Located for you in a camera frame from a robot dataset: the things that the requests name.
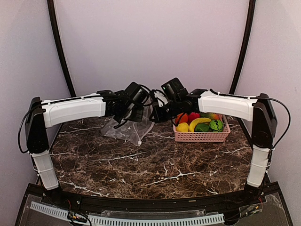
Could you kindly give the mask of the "green toy watermelon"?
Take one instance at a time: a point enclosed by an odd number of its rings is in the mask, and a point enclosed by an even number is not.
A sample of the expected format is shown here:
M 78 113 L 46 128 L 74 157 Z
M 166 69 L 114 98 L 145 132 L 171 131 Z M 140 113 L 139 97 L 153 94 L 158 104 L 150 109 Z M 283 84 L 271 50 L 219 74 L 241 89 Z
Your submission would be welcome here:
M 223 132 L 223 122 L 221 120 L 212 120 L 209 123 L 210 132 Z

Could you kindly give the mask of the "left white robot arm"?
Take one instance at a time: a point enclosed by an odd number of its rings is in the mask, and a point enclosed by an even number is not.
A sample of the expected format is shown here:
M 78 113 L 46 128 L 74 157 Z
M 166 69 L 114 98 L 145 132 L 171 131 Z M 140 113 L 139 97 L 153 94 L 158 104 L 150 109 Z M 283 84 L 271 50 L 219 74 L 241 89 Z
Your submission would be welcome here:
M 25 129 L 26 152 L 32 157 L 42 184 L 48 190 L 48 198 L 56 205 L 66 202 L 66 194 L 59 189 L 54 164 L 50 156 L 47 129 L 86 118 L 112 116 L 118 126 L 131 119 L 141 119 L 147 95 L 141 90 L 133 93 L 125 90 L 98 91 L 89 95 L 58 100 L 35 97 L 25 114 L 22 125 Z

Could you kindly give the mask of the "green toy vegetable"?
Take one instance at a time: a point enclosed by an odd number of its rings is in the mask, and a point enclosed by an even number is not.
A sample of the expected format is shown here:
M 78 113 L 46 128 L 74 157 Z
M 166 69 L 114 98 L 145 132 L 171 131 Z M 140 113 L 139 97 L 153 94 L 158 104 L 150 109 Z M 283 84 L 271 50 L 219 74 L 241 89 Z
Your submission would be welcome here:
M 210 127 L 205 123 L 200 123 L 194 128 L 194 132 L 209 132 Z

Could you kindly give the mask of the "yellow toy banana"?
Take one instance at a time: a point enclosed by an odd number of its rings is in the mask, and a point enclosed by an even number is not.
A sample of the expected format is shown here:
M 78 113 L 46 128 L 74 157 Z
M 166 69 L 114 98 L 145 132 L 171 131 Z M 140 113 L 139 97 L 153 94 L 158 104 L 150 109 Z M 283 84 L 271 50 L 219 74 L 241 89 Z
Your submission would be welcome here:
M 194 129 L 198 124 L 210 123 L 211 121 L 210 118 L 196 118 L 189 124 L 189 132 L 194 132 Z

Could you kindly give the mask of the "clear zip top bag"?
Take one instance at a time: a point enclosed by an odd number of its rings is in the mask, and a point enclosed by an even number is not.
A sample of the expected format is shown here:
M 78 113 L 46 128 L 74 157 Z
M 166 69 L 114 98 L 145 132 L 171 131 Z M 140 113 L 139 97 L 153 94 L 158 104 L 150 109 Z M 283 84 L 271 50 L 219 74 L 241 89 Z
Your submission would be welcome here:
M 125 125 L 122 125 L 117 129 L 115 129 L 114 126 L 116 126 L 118 123 L 114 119 L 111 119 L 101 129 L 101 134 L 106 137 L 129 141 L 135 146 L 140 146 L 142 144 L 142 139 L 151 131 L 154 126 L 154 122 L 149 120 L 151 112 L 152 106 L 147 106 L 143 111 L 142 122 L 128 121 Z

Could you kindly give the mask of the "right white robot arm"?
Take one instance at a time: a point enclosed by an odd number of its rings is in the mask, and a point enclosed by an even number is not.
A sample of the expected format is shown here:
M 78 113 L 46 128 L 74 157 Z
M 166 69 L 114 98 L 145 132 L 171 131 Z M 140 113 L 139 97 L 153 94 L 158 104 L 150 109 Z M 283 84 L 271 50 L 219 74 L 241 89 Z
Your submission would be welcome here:
M 236 96 L 212 89 L 195 89 L 170 96 L 154 91 L 151 98 L 155 122 L 165 122 L 179 113 L 191 112 L 222 114 L 238 118 L 243 124 L 248 122 L 251 130 L 247 133 L 253 155 L 246 181 L 248 188 L 240 193 L 240 200 L 250 204 L 258 197 L 257 188 L 261 186 L 271 162 L 277 128 L 277 118 L 268 95 Z

